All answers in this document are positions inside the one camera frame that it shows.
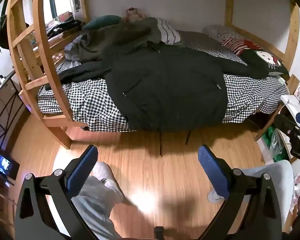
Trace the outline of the black large jacket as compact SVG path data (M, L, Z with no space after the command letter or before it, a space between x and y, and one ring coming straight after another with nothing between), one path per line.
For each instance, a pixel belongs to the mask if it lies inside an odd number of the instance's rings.
M229 77L249 68L203 51L147 42L110 46L101 59L58 74L61 84L104 79L114 105L133 130L188 131L253 115L260 99L235 96Z

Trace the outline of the dark clothes pile on desk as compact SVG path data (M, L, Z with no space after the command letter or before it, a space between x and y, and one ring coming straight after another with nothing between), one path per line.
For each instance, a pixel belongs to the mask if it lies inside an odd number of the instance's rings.
M47 38L51 39L67 30L71 30L74 28L79 28L81 30L82 22L80 20L74 19L73 16L70 16L67 20L55 25L52 27L46 34Z

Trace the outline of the white side table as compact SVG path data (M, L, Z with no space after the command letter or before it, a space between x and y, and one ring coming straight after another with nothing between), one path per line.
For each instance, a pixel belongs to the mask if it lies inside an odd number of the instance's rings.
M277 112L279 113L281 110L287 110L289 114L292 116L292 118L294 119L294 121L296 121L296 115L300 113L300 102L298 101L297 97L294 95L283 95L281 96L281 100L283 106L280 106ZM261 131L261 135L257 135L256 142L261 150L264 163L268 165L268 164L272 164L274 160L271 151L269 150L268 146L262 139L262 135L264 135L266 131L267 128L263 132ZM287 151L289 162L292 164L294 161L296 161L296 157L293 157L290 153L292 149L290 139L282 131L278 131L278 133Z

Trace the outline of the grey trouser left leg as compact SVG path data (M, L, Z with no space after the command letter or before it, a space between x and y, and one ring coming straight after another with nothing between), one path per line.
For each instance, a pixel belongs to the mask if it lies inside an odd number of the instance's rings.
M125 200L110 166L98 161L72 203L98 239L121 239L110 220L116 204Z

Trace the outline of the black hello kitty cushion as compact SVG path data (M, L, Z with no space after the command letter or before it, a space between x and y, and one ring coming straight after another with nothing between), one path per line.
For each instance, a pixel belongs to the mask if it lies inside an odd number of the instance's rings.
M274 55L262 50L245 50L240 58L247 64L249 75L254 79L288 75L288 70Z

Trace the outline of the red white striped cushion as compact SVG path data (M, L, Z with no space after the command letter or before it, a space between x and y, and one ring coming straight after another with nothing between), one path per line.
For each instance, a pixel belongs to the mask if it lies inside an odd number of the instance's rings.
M221 44L238 56L245 50L261 50L261 47L252 41L236 38L225 38L221 41Z

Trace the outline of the black metal shelf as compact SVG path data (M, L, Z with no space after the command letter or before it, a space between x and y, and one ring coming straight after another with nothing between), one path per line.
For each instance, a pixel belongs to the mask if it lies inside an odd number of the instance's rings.
M25 111L19 93L21 88L14 81L15 71L0 75L0 148L7 149L13 141L14 130Z

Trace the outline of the black white gingham bedsheet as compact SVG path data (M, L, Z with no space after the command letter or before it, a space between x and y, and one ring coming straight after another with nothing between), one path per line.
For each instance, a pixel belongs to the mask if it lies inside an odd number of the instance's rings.
M58 67L59 73L81 63L65 61ZM235 86L235 96L250 96L260 99L256 112L273 113L281 96L288 94L288 88L278 78L268 76L262 79L236 77L230 75L230 84ZM88 80L79 83L62 84L69 99L72 117L85 123L93 132L138 131L128 127L127 122L111 100L104 79Z

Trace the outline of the white floral pillow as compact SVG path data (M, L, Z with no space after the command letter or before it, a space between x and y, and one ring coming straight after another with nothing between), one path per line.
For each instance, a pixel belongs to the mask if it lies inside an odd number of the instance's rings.
M203 28L203 33L217 40L218 42L222 42L226 38L234 38L239 40L245 39L244 36L240 35L232 28L223 25L208 25Z

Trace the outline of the grey white striped pillow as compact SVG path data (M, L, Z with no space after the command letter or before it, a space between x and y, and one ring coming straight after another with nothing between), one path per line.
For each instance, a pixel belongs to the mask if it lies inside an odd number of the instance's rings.
M166 45L174 45L181 41L181 36L165 19L156 17L157 26L161 33L161 41Z

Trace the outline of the wooden desk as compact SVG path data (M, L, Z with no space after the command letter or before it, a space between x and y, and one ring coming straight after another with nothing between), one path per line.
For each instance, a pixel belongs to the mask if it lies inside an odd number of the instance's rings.
M65 46L72 42L82 30L74 28L67 30L51 39L47 38L47 32L37 33L34 25L29 26L30 32L26 33L21 38L14 42L15 47L20 54L20 61L23 68L23 74L26 76L26 81L30 82L44 75L44 67L39 54L40 37L44 37L48 44L51 57L63 51Z

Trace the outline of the olive green coat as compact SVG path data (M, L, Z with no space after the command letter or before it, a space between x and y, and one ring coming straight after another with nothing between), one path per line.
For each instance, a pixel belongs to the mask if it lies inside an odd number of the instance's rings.
M86 30L78 43L79 62L102 61L145 45L148 41L160 43L161 38L158 20L153 17Z

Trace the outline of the pink plush bear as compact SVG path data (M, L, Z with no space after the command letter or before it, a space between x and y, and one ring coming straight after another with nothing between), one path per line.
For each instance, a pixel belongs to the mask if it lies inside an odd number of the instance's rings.
M123 18L124 22L138 22L145 19L147 16L138 11L137 8L131 7L125 10L125 17Z

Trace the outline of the teal pillow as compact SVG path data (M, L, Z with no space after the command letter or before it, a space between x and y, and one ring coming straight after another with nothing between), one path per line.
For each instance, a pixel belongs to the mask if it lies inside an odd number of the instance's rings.
M97 30L107 26L116 25L121 22L121 17L116 15L104 15L89 21L83 30Z

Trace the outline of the wooden bunk bed frame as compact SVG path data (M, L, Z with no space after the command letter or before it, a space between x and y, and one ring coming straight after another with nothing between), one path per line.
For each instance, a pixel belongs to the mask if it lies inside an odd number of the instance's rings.
M234 24L234 0L225 0L225 24L241 35L249 38L262 48L274 53L283 61L287 69L291 69L300 30L300 2L290 0L289 36L285 51L280 51L266 40L248 32ZM69 100L62 89L61 82L57 78L55 66L58 61L50 55L49 44L44 37L40 37L39 54L44 67L44 75L33 81L27 82L23 74L20 61L20 54L14 42L26 33L30 32L29 26L34 25L37 33L45 33L43 0L8 0L7 8L7 35L10 54L14 65L14 70L21 85L20 97L28 110L52 133L56 141L64 148L70 149L72 139L64 131L65 127L79 127L83 124L74 121ZM61 107L62 114L49 116L39 110L37 102L37 92L40 86L49 83L56 95L57 102Z

